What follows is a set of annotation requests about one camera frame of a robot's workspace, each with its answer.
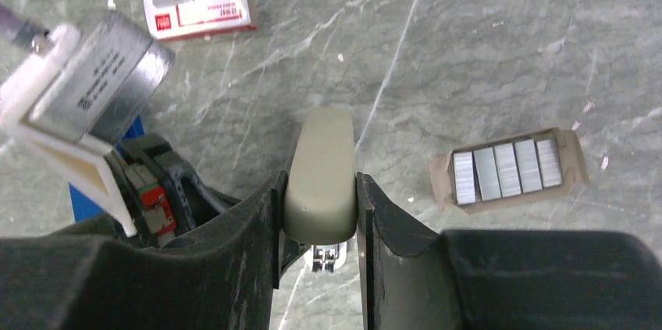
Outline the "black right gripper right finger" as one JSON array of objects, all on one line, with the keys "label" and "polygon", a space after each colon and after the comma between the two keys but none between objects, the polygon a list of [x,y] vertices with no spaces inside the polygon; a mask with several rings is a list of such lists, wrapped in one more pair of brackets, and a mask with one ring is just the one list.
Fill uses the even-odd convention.
[{"label": "black right gripper right finger", "polygon": [[658,329],[661,266],[622,232],[434,232],[356,177],[367,329]]}]

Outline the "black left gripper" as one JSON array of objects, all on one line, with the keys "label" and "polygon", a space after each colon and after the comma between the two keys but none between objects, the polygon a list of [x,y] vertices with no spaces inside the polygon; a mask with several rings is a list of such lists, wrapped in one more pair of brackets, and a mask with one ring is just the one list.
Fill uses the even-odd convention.
[{"label": "black left gripper", "polygon": [[[126,236],[118,221],[106,216],[106,234],[135,247],[164,247],[204,225],[240,201],[203,183],[194,167],[157,134],[124,140],[106,161],[137,228]],[[279,273],[311,249],[309,243],[279,235]]]}]

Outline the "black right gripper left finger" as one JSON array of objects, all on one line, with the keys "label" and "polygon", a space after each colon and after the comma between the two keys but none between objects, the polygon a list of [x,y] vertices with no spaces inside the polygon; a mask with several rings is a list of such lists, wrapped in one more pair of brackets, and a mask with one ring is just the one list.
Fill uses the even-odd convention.
[{"label": "black right gripper left finger", "polygon": [[278,172],[162,248],[92,235],[1,241],[4,329],[267,329],[279,278]]}]

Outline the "beige olive stapler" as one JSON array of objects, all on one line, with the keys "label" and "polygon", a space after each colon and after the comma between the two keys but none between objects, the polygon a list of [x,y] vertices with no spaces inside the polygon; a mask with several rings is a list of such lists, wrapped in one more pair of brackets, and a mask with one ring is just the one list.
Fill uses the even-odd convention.
[{"label": "beige olive stapler", "polygon": [[334,273],[357,226],[354,127],[348,110],[317,108],[304,121],[283,205],[283,231],[310,247],[313,272]]}]

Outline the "staple box tray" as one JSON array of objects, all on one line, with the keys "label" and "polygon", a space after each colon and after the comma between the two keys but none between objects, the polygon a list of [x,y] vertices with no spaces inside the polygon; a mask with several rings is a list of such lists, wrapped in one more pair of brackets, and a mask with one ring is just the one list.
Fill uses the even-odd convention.
[{"label": "staple box tray", "polygon": [[455,148],[430,165],[436,203],[467,214],[513,208],[589,185],[580,139],[552,127]]}]

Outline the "red staple box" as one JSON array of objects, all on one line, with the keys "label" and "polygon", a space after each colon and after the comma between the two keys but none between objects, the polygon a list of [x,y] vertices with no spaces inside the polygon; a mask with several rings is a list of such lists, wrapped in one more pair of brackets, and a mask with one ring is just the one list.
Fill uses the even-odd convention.
[{"label": "red staple box", "polygon": [[255,0],[143,0],[146,24],[160,41],[258,28]]}]

